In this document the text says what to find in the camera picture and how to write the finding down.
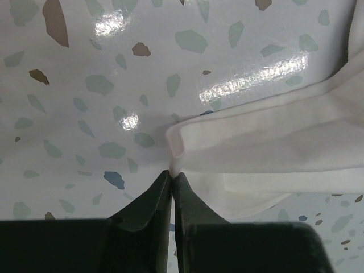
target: blue speckle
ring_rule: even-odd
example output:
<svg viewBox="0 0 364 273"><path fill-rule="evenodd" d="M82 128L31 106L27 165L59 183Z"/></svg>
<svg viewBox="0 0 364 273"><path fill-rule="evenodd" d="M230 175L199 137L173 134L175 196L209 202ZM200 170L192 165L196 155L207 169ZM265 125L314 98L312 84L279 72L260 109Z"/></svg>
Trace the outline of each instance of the blue speckle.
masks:
<svg viewBox="0 0 364 273"><path fill-rule="evenodd" d="M124 180L118 172L105 172L104 178L118 189L125 189Z"/></svg>
<svg viewBox="0 0 364 273"><path fill-rule="evenodd" d="M301 215L300 217L298 217L298 220L300 221L306 221L307 220L307 217L305 215Z"/></svg>
<svg viewBox="0 0 364 273"><path fill-rule="evenodd" d="M211 111L211 110L205 111L201 115L208 115L208 114L211 114L211 113L214 113L214 111Z"/></svg>
<svg viewBox="0 0 364 273"><path fill-rule="evenodd" d="M169 223L169 231L170 232L175 232L176 231L176 225L172 224L172 223Z"/></svg>

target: white cloth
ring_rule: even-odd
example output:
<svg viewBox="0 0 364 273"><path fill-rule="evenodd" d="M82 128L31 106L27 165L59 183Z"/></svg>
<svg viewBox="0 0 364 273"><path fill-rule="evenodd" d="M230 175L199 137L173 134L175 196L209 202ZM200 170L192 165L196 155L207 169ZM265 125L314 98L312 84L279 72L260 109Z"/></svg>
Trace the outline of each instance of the white cloth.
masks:
<svg viewBox="0 0 364 273"><path fill-rule="evenodd" d="M364 192L364 0L348 48L324 82L171 127L172 174L231 220L292 192Z"/></svg>

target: white fabric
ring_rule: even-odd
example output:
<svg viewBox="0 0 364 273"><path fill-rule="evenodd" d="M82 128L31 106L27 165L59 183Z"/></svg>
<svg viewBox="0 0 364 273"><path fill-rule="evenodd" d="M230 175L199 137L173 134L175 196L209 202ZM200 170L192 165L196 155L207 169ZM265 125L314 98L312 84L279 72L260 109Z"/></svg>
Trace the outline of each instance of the white fabric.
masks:
<svg viewBox="0 0 364 273"><path fill-rule="evenodd" d="M364 192L364 0L348 47L349 62L324 82L171 127L172 174L227 219L292 192Z"/></svg>

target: glossy surface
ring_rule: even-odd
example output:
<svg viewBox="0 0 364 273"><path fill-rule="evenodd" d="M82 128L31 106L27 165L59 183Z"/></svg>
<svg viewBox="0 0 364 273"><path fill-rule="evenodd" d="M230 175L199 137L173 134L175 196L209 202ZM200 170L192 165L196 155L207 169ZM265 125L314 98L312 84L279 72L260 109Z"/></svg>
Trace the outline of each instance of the glossy surface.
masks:
<svg viewBox="0 0 364 273"><path fill-rule="evenodd" d="M0 218L119 211L168 168L164 132L176 122L337 71L354 2L4 2ZM337 272L360 272L359 199L292 195L244 221L305 219ZM174 252L172 242L168 272Z"/></svg>

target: green speckle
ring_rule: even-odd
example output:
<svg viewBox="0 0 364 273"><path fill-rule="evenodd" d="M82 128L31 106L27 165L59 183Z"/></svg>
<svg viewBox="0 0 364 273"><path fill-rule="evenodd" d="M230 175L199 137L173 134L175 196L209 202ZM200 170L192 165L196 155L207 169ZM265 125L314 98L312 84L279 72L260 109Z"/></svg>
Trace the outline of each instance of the green speckle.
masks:
<svg viewBox="0 0 364 273"><path fill-rule="evenodd" d="M264 47L260 52L263 55L263 57L267 57L271 54L277 53L281 50L283 50L284 47L280 47L279 45L270 44Z"/></svg>
<svg viewBox="0 0 364 273"><path fill-rule="evenodd" d="M129 171L131 173L138 172L138 164L134 160L128 158L127 164L129 166Z"/></svg>
<svg viewBox="0 0 364 273"><path fill-rule="evenodd" d="M196 0L198 9L200 10L200 13L202 15L202 18L204 19L205 23L207 23L207 20L209 18L209 9L210 9L210 3L208 0Z"/></svg>
<svg viewBox="0 0 364 273"><path fill-rule="evenodd" d="M138 0L112 0L114 10L121 10L123 17L127 18L135 9Z"/></svg>
<svg viewBox="0 0 364 273"><path fill-rule="evenodd" d="M79 175L84 175L84 176L92 176L92 173L90 172L83 172L83 171L77 171Z"/></svg>
<svg viewBox="0 0 364 273"><path fill-rule="evenodd" d="M73 213L75 212L75 206L72 205L70 202L64 201L62 199L59 200L59 203L61 203L62 208L67 213Z"/></svg>
<svg viewBox="0 0 364 273"><path fill-rule="evenodd" d="M94 198L92 198L92 204L93 204L93 205L98 205L98 204L100 204L101 197L102 197L102 193L100 193L99 195L97 195L97 196L95 196Z"/></svg>
<svg viewBox="0 0 364 273"><path fill-rule="evenodd" d="M140 99L139 99L139 101L144 105L144 106L148 106L148 98L147 98L147 96L146 95L141 95L140 96Z"/></svg>
<svg viewBox="0 0 364 273"><path fill-rule="evenodd" d="M175 35L176 42L182 50L188 50L195 53L204 53L208 46L204 37L193 30L177 32Z"/></svg>
<svg viewBox="0 0 364 273"><path fill-rule="evenodd" d="M288 213L285 209L281 209L278 213L278 221L279 222L287 222L289 221Z"/></svg>
<svg viewBox="0 0 364 273"><path fill-rule="evenodd" d="M340 205L344 208L347 208L348 206L350 206L350 203L348 201L341 201Z"/></svg>
<svg viewBox="0 0 364 273"><path fill-rule="evenodd" d="M48 140L43 141L44 149L46 150L47 154L52 158L61 158L62 152L51 142Z"/></svg>
<svg viewBox="0 0 364 273"><path fill-rule="evenodd" d="M90 129L90 127L87 125L85 121L79 121L78 126L80 127L80 130L84 132L85 134L90 135L91 137L95 137Z"/></svg>
<svg viewBox="0 0 364 273"><path fill-rule="evenodd" d="M23 174L25 178L35 178L39 176L39 173L35 171L26 170Z"/></svg>
<svg viewBox="0 0 364 273"><path fill-rule="evenodd" d="M327 10L321 10L320 15L318 16L318 22L323 26L330 25L330 17Z"/></svg>
<svg viewBox="0 0 364 273"><path fill-rule="evenodd" d="M10 0L10 14L18 27L24 27L32 21L39 10L34 0Z"/></svg>
<svg viewBox="0 0 364 273"><path fill-rule="evenodd" d="M15 125L14 129L20 130L20 129L26 129L33 126L33 121L28 118L19 118Z"/></svg>
<svg viewBox="0 0 364 273"><path fill-rule="evenodd" d="M176 113L172 113L171 118L173 118L175 122L180 122L180 117Z"/></svg>
<svg viewBox="0 0 364 273"><path fill-rule="evenodd" d="M113 109L113 114L116 122L121 122L124 118L127 117L126 110L122 109L120 106L116 106Z"/></svg>
<svg viewBox="0 0 364 273"><path fill-rule="evenodd" d="M343 228L349 223L351 219L353 219L352 214L341 216L331 227L331 232L339 232L343 230Z"/></svg>
<svg viewBox="0 0 364 273"><path fill-rule="evenodd" d="M13 217L15 220L26 219L30 213L30 208L24 202L15 203L13 206Z"/></svg>
<svg viewBox="0 0 364 273"><path fill-rule="evenodd" d="M343 261L344 261L344 259L337 260L337 262L335 263L335 266L341 265Z"/></svg>
<svg viewBox="0 0 364 273"><path fill-rule="evenodd" d="M22 61L24 51L19 51L17 53L11 54L4 58L4 63L6 67L16 67Z"/></svg>
<svg viewBox="0 0 364 273"><path fill-rule="evenodd" d="M290 77L287 81L286 84L289 86L294 86L297 84L300 84L302 82L302 77L301 76L293 76Z"/></svg>
<svg viewBox="0 0 364 273"><path fill-rule="evenodd" d="M307 0L293 0L294 3L298 6L304 5L307 3Z"/></svg>
<svg viewBox="0 0 364 273"><path fill-rule="evenodd" d="M209 102L214 111L219 111L222 105L221 99L216 99Z"/></svg>
<svg viewBox="0 0 364 273"><path fill-rule="evenodd" d="M123 192L123 195L128 198L129 200L134 200L134 198L132 198L130 195L128 195L126 192Z"/></svg>
<svg viewBox="0 0 364 273"><path fill-rule="evenodd" d="M89 39L89 41L91 42L91 45L97 49L97 50L102 50L102 45L100 45L99 43L95 42L94 40L92 39Z"/></svg>
<svg viewBox="0 0 364 273"><path fill-rule="evenodd" d="M116 62L121 68L127 69L124 55L118 54L118 56L116 56Z"/></svg>
<svg viewBox="0 0 364 273"><path fill-rule="evenodd" d="M98 151L103 158L120 159L124 156L126 149L116 142L107 142L98 146Z"/></svg>
<svg viewBox="0 0 364 273"><path fill-rule="evenodd" d="M38 100L38 98L35 96L35 95L28 95L28 101L30 103L30 105L41 111L41 112L44 112L44 113L47 113L46 110L44 109L43 105L40 103L40 101Z"/></svg>
<svg viewBox="0 0 364 273"><path fill-rule="evenodd" d="M65 189L72 189L75 185L74 184L67 184L64 188Z"/></svg>
<svg viewBox="0 0 364 273"><path fill-rule="evenodd" d="M79 163L79 165L82 165L82 166L85 165L85 163L86 163L86 160L80 155L76 155L76 160Z"/></svg>
<svg viewBox="0 0 364 273"><path fill-rule="evenodd" d="M300 36L300 42L299 46L301 50L312 52L312 51L318 51L319 46L316 44L315 40L312 39L311 36L308 34L304 34Z"/></svg>
<svg viewBox="0 0 364 273"><path fill-rule="evenodd" d="M161 7L163 0L152 0L153 7Z"/></svg>
<svg viewBox="0 0 364 273"><path fill-rule="evenodd" d="M92 17L98 18L103 16L105 13L104 8L101 6L97 0L85 0L87 8L91 14Z"/></svg>
<svg viewBox="0 0 364 273"><path fill-rule="evenodd" d="M91 75L86 78L86 87L90 92L95 92L101 95L109 94L114 85L103 75Z"/></svg>
<svg viewBox="0 0 364 273"><path fill-rule="evenodd" d="M146 133L136 133L134 136L134 142L143 148L150 148L155 144L152 136Z"/></svg>
<svg viewBox="0 0 364 273"><path fill-rule="evenodd" d="M166 85L169 96L173 98L176 95L178 87L181 83L181 77L178 74L174 74L167 78Z"/></svg>
<svg viewBox="0 0 364 273"><path fill-rule="evenodd" d="M237 46L238 41L244 30L244 24L241 21L237 21L236 23L232 24L229 28L229 43L231 48Z"/></svg>
<svg viewBox="0 0 364 273"><path fill-rule="evenodd" d="M81 112L86 112L88 110L85 102L80 98L73 98L73 104Z"/></svg>

